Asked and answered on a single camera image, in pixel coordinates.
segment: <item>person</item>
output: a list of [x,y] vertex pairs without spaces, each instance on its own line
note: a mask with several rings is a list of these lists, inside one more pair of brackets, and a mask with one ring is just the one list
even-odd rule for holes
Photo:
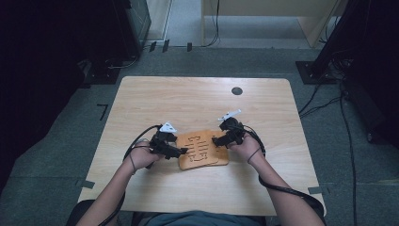
[[[136,146],[148,146],[147,141],[142,141]],[[289,187],[289,185],[275,172],[271,165],[264,158],[258,141],[250,134],[245,133],[243,143],[238,145],[231,143],[228,148],[237,152],[245,159],[260,175],[262,180],[275,186]],[[146,147],[134,148],[130,156],[126,157],[109,184],[105,187],[99,197],[87,205],[88,210],[79,218],[69,220],[77,221],[77,225],[99,225],[104,219],[110,216],[117,208],[125,188],[132,175],[137,170],[149,166],[150,163],[163,158],[161,154],[150,153]],[[281,225],[324,225],[313,209],[300,197],[273,189],[267,189],[272,203],[276,209]],[[116,223],[116,218],[109,225]],[[212,214],[201,211],[191,211],[178,214],[160,214],[148,219],[145,224],[152,225],[260,225],[253,218],[231,216],[224,214]]]

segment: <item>person's left arm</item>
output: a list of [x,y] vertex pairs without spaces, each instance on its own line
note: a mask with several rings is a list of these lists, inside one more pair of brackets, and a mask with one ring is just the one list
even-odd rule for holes
[[[148,142],[136,144],[137,147],[148,145]],[[134,148],[130,156],[128,155],[123,160],[111,181],[82,216],[77,225],[99,225],[102,223],[117,208],[131,176],[137,170],[149,166],[150,163],[158,161],[162,157],[161,154],[150,153],[149,148]]]

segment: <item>person's left hand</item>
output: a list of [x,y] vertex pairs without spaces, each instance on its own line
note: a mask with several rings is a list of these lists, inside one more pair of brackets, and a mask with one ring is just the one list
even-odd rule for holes
[[130,164],[132,164],[131,159],[135,164],[136,170],[140,170],[149,166],[152,162],[158,161],[159,159],[165,157],[163,154],[159,153],[150,153],[150,142],[149,141],[141,141],[135,145],[135,148],[130,152],[131,156],[127,156],[125,160],[128,160]]

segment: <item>person's right arm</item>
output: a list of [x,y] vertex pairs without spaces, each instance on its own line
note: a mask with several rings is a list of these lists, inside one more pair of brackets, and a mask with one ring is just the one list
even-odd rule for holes
[[[244,141],[241,145],[231,144],[229,148],[238,152],[241,157],[247,160],[266,183],[274,186],[290,187],[270,166],[260,151],[258,141],[249,134],[244,135]],[[267,191],[281,225],[324,225],[313,209],[300,197],[269,188]]]

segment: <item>hand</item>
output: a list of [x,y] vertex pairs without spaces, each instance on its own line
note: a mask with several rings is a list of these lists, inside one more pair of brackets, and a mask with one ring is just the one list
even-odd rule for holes
[[149,166],[149,164],[151,164],[152,162],[158,161],[159,159],[165,157],[163,154],[150,153],[149,146],[150,142],[148,141],[138,142],[135,145],[135,148],[133,148],[132,151],[130,152],[130,156],[126,157],[125,160],[128,160],[130,165],[133,165],[130,159],[132,158],[136,170],[140,170],[142,168]]
[[235,142],[228,144],[228,148],[244,158],[249,164],[257,158],[264,158],[261,146],[249,133],[245,133],[243,143],[238,145]]

